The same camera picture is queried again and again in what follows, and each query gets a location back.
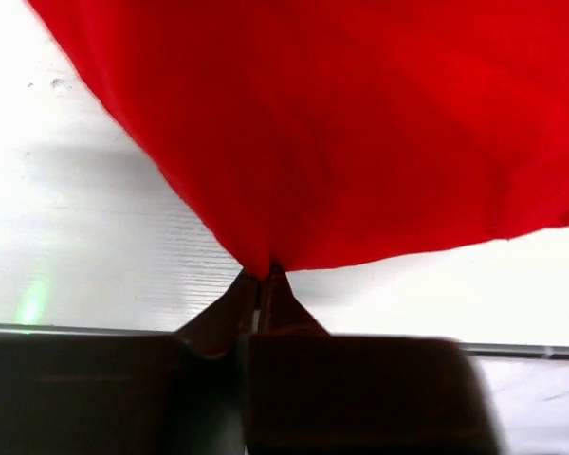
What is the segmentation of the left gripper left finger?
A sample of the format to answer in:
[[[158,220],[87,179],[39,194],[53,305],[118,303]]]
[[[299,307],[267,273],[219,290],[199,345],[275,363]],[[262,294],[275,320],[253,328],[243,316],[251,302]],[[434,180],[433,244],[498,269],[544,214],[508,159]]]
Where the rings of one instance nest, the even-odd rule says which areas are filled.
[[[174,332],[0,325],[0,454],[242,454],[241,272]]]

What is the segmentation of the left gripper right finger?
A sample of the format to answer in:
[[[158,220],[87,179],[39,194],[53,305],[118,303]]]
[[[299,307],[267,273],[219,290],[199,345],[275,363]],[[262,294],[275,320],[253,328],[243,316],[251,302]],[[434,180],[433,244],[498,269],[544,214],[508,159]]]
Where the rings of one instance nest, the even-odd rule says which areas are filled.
[[[273,266],[245,346],[251,454],[499,454],[483,383],[454,341],[336,336]]]

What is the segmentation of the red t shirt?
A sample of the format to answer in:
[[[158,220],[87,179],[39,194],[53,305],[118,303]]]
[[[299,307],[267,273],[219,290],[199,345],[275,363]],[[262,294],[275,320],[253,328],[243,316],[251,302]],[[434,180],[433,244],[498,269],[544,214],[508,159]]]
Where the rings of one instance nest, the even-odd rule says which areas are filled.
[[[569,227],[569,1],[35,1],[249,272]]]

